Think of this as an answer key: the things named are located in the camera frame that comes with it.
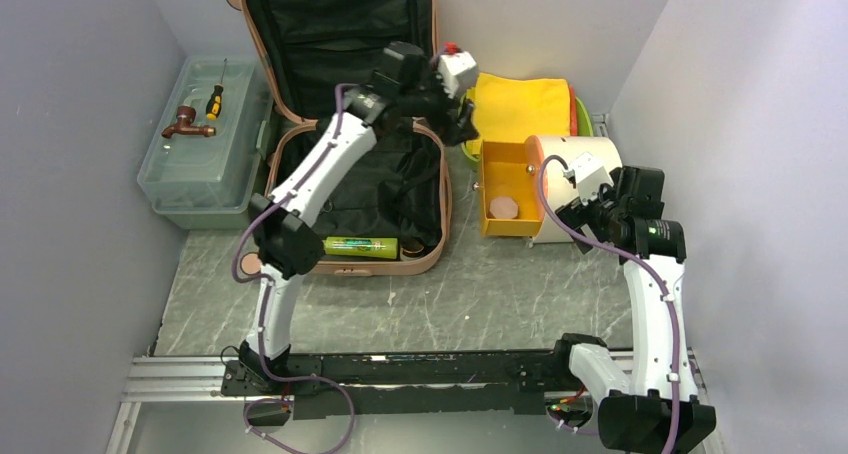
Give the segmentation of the yellow cloth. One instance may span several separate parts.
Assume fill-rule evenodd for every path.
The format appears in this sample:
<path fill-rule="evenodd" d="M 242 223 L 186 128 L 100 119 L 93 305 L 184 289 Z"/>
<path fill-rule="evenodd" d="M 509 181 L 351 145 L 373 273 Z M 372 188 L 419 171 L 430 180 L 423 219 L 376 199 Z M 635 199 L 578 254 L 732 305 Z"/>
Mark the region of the yellow cloth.
<path fill-rule="evenodd" d="M 531 135 L 578 134 L 576 95 L 564 79 L 515 80 L 482 73 L 467 99 L 475 105 L 479 137 L 464 148 L 475 158 L 484 141 L 522 143 Z"/>

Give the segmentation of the cream appliance with orange rim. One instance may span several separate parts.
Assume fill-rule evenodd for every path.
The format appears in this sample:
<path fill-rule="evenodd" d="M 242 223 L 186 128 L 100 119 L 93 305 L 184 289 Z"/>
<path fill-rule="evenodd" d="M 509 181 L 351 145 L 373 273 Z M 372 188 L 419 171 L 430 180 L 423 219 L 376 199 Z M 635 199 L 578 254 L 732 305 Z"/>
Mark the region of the cream appliance with orange rim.
<path fill-rule="evenodd" d="M 478 166 L 481 234 L 484 237 L 516 237 L 531 246 L 571 243 L 573 239 L 555 225 L 537 193 L 537 170 L 551 155 L 571 162 L 583 152 L 599 158 L 609 171 L 622 165 L 613 142 L 604 137 L 533 135 L 523 144 L 485 142 Z M 489 202 L 498 196 L 512 197 L 520 207 L 517 219 L 489 216 Z"/>

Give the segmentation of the pink hexagonal lid jar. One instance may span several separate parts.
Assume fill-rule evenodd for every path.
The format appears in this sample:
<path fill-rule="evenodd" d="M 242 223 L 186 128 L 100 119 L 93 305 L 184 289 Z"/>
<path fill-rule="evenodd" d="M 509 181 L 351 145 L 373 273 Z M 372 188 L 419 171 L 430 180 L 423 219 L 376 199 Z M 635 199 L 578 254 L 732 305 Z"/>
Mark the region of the pink hexagonal lid jar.
<path fill-rule="evenodd" d="M 520 207 L 512 197 L 498 196 L 489 202 L 488 212 L 492 219 L 512 220 L 518 218 Z"/>

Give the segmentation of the red printed package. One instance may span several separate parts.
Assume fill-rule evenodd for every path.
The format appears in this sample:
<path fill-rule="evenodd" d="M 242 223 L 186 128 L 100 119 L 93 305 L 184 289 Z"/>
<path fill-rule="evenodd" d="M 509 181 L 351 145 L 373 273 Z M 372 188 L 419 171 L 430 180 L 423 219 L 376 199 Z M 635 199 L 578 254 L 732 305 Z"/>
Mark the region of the red printed package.
<path fill-rule="evenodd" d="M 579 135 L 579 123 L 578 123 L 578 108 L 576 102 L 576 94 L 575 89 L 572 84 L 568 84 L 568 94 L 569 94 L 569 134 L 570 136 L 578 136 Z"/>

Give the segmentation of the green plastic tray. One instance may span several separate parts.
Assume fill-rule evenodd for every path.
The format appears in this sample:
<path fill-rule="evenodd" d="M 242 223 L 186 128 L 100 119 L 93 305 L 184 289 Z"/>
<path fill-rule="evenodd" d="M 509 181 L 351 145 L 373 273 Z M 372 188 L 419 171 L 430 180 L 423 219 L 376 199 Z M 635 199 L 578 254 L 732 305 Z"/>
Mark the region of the green plastic tray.
<path fill-rule="evenodd" d="M 576 97 L 578 108 L 578 136 L 593 136 L 592 118 L 584 103 Z M 515 106 L 497 107 L 492 101 L 478 106 L 474 114 L 475 127 L 479 138 L 460 145 L 461 152 L 472 168 L 482 159 L 485 142 L 523 144 L 532 135 L 554 135 L 573 137 L 569 134 L 568 106 L 554 99 L 552 101 L 521 101 Z"/>

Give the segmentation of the green yellow bottle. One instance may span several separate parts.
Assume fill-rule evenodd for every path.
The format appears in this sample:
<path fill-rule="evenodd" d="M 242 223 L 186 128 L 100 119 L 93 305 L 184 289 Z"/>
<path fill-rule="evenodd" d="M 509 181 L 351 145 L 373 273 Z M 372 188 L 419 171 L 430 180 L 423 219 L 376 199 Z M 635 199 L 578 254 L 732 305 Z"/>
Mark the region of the green yellow bottle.
<path fill-rule="evenodd" d="M 399 255 L 397 238 L 331 236 L 323 241 L 323 247 L 332 256 L 395 260 Z"/>

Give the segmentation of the pink hard-shell suitcase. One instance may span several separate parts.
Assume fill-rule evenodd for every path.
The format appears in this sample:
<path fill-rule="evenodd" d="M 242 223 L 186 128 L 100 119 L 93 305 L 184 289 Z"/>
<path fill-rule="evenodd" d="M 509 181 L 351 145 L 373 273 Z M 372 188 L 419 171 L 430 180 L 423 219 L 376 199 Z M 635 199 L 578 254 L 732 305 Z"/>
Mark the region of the pink hard-shell suitcase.
<path fill-rule="evenodd" d="M 434 0 L 227 0 L 243 13 L 277 112 L 288 121 L 270 159 L 274 189 L 317 143 L 340 83 L 366 82 L 393 41 L 436 50 Z M 432 268 L 449 236 L 452 192 L 445 148 L 420 119 L 404 119 L 346 175 L 315 224 L 322 237 L 415 238 L 410 261 L 326 256 L 319 274 L 406 276 Z"/>

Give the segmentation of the gold lid glass jar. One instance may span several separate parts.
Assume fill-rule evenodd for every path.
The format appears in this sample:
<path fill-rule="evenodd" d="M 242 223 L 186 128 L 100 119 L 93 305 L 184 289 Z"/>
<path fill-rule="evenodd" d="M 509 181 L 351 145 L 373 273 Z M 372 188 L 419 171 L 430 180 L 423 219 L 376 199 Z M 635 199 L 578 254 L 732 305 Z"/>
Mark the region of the gold lid glass jar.
<path fill-rule="evenodd" d="M 419 259 L 427 253 L 427 248 L 415 238 L 406 238 L 399 241 L 399 256 L 402 261 Z"/>

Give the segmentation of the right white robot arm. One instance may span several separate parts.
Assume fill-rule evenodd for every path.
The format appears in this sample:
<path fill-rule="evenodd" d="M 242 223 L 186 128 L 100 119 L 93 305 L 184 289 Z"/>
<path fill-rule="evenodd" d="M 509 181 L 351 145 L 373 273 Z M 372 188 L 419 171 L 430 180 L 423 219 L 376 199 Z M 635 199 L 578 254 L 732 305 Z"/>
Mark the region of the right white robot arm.
<path fill-rule="evenodd" d="M 574 341 L 551 362 L 557 385 L 581 382 L 596 402 L 605 448 L 689 453 L 716 427 L 698 398 L 685 342 L 682 291 L 687 257 L 682 225 L 663 217 L 665 175 L 653 168 L 580 167 L 567 179 L 576 197 L 556 211 L 582 251 L 615 254 L 625 275 L 633 324 L 633 367 L 624 373 L 597 340 Z"/>

